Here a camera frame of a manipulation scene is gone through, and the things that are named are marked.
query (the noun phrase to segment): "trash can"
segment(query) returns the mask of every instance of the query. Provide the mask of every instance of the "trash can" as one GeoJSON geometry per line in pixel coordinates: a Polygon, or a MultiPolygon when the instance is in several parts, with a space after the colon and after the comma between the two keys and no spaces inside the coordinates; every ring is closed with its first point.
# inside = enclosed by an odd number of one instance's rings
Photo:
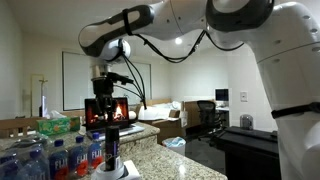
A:
{"type": "Polygon", "coordinates": [[[181,137],[165,139],[162,141],[162,145],[185,156],[186,141],[181,137]]]}

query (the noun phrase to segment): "office chair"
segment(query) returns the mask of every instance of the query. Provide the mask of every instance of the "office chair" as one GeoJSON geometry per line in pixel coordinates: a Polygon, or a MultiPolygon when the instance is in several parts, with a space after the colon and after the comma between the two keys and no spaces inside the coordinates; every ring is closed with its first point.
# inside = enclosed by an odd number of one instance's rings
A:
{"type": "Polygon", "coordinates": [[[213,146],[211,139],[224,129],[222,122],[225,120],[221,119],[222,113],[216,112],[216,104],[214,102],[200,100],[197,101],[197,104],[200,109],[201,134],[204,133],[204,135],[198,136],[198,140],[209,138],[209,145],[213,146]]]}

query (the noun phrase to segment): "wall outlet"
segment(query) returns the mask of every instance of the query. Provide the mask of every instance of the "wall outlet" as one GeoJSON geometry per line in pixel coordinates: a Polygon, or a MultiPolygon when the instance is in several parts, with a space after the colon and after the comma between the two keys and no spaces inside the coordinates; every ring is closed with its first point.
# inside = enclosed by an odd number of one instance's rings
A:
{"type": "Polygon", "coordinates": [[[241,102],[248,102],[248,92],[240,92],[240,101],[241,102]]]}

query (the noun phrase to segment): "laptop screen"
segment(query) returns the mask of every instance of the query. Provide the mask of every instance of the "laptop screen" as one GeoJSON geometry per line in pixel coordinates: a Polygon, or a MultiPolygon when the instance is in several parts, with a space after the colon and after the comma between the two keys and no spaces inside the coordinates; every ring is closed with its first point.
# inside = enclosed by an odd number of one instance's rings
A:
{"type": "Polygon", "coordinates": [[[113,98],[116,101],[116,112],[113,113],[113,122],[107,122],[107,115],[104,118],[99,118],[95,112],[98,112],[98,107],[95,99],[85,99],[85,116],[86,129],[96,130],[106,126],[120,125],[121,127],[129,126],[129,109],[128,100],[125,97],[113,98]]]}

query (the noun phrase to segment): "ceiling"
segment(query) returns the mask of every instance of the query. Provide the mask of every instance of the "ceiling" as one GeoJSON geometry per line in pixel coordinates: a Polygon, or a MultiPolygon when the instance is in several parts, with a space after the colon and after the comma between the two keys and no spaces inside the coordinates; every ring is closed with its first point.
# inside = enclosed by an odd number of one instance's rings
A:
{"type": "MultiPolygon", "coordinates": [[[[159,1],[161,0],[7,0],[7,3],[22,31],[77,42],[78,34],[84,26],[105,20],[124,8],[159,1]]],[[[174,41],[162,42],[150,37],[149,39],[157,47],[161,47],[160,50],[164,54],[182,56],[191,49],[197,34],[200,34],[200,31],[185,35],[180,46],[174,41]]],[[[136,37],[125,39],[131,45],[132,55],[154,55],[136,37]]],[[[204,49],[208,43],[202,43],[200,48],[204,49]]]]}

